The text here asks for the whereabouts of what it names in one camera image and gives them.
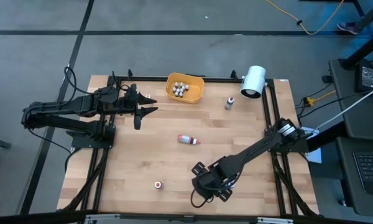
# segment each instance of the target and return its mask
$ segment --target small bottle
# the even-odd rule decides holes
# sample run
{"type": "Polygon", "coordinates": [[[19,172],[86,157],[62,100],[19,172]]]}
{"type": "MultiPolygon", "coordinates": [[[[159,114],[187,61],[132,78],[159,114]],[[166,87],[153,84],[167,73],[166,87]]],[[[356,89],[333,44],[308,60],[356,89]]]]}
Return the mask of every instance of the small bottle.
{"type": "Polygon", "coordinates": [[[163,188],[163,184],[162,184],[160,181],[156,181],[156,182],[155,182],[155,188],[156,188],[157,190],[160,190],[160,189],[163,188]]]}
{"type": "Polygon", "coordinates": [[[200,142],[197,139],[182,134],[178,135],[178,142],[182,142],[185,144],[200,144],[200,142]]]}
{"type": "Polygon", "coordinates": [[[229,97],[225,104],[225,109],[230,110],[232,108],[232,105],[234,104],[234,98],[229,97]]]}

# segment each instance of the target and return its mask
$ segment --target yellow cable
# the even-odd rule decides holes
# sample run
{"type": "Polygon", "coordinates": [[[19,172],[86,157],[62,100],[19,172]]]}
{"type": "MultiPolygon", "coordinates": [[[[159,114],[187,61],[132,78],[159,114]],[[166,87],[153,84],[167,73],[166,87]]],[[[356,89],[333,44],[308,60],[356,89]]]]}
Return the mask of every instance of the yellow cable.
{"type": "MultiPolygon", "coordinates": [[[[278,6],[276,6],[274,3],[272,3],[271,1],[269,0],[266,0],[269,4],[273,5],[273,7],[277,8],[279,11],[281,11],[282,13],[286,14],[286,15],[289,15],[291,17],[293,17],[297,22],[300,21],[299,19],[297,19],[297,17],[291,15],[290,13],[284,11],[284,10],[281,10],[281,8],[279,8],[278,6]]],[[[330,22],[331,18],[333,18],[333,16],[336,14],[336,12],[338,11],[338,9],[341,7],[341,5],[343,4],[344,0],[342,0],[340,2],[340,4],[337,6],[336,10],[334,10],[333,14],[329,17],[329,19],[323,24],[323,26],[321,26],[316,32],[313,32],[313,33],[310,33],[308,32],[303,23],[301,22],[299,25],[303,28],[303,30],[306,32],[306,34],[308,35],[315,35],[317,34],[319,31],[321,31],[323,28],[325,28],[326,25],[328,25],[328,23],[330,22]]]]}
{"type": "Polygon", "coordinates": [[[331,91],[331,92],[329,92],[329,93],[327,93],[327,94],[325,94],[325,95],[323,95],[323,96],[321,96],[321,97],[319,97],[319,98],[317,98],[317,99],[314,99],[315,101],[318,101],[318,100],[320,100],[320,99],[323,99],[323,98],[325,98],[325,97],[327,97],[327,96],[329,96],[329,95],[332,95],[333,93],[335,93],[336,92],[336,90],[333,90],[333,91],[331,91]]]}

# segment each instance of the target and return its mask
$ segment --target white cable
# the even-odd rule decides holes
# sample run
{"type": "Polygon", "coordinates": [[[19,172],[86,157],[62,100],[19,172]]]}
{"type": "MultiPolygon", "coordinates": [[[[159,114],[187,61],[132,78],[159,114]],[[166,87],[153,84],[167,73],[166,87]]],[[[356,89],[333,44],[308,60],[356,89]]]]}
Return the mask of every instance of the white cable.
{"type": "Polygon", "coordinates": [[[315,128],[314,130],[318,130],[320,127],[324,126],[325,124],[329,123],[330,121],[336,119],[337,117],[339,117],[340,115],[342,115],[343,113],[349,111],[351,108],[353,108],[355,105],[357,105],[358,103],[360,103],[362,100],[365,100],[366,98],[368,98],[369,96],[371,96],[371,94],[373,94],[373,91],[371,91],[370,93],[368,93],[367,95],[365,95],[364,97],[362,97],[361,99],[359,99],[358,101],[356,101],[353,105],[349,106],[347,109],[343,110],[342,112],[340,112],[339,114],[337,114],[336,116],[332,117],[331,119],[327,120],[325,123],[319,125],[317,128],[315,128]]]}

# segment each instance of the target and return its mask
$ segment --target black desk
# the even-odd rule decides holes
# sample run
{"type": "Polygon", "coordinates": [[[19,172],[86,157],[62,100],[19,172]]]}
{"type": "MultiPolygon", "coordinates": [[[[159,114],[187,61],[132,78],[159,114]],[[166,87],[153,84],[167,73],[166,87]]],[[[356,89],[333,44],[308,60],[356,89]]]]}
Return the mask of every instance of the black desk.
{"type": "MultiPolygon", "coordinates": [[[[338,60],[329,62],[337,97],[356,94],[354,91],[355,70],[345,70],[338,60]]],[[[362,96],[357,95],[339,102],[341,110],[351,106],[362,96]]],[[[322,145],[333,142],[336,137],[358,138],[373,140],[373,99],[366,98],[347,113],[343,114],[344,121],[322,131],[321,134],[308,141],[310,149],[317,149],[322,145]]]]}
{"type": "Polygon", "coordinates": [[[373,151],[373,141],[336,138],[336,147],[343,170],[342,186],[347,206],[352,206],[359,215],[373,216],[373,195],[364,192],[352,155],[356,151],[373,151]]]}

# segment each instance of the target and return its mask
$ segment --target keyboard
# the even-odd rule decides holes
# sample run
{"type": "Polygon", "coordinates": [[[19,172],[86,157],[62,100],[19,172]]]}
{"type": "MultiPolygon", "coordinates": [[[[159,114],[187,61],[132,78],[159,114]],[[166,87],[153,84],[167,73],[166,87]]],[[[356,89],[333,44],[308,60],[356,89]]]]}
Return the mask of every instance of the keyboard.
{"type": "Polygon", "coordinates": [[[373,152],[355,152],[354,158],[364,191],[373,195],[373,152]]]}

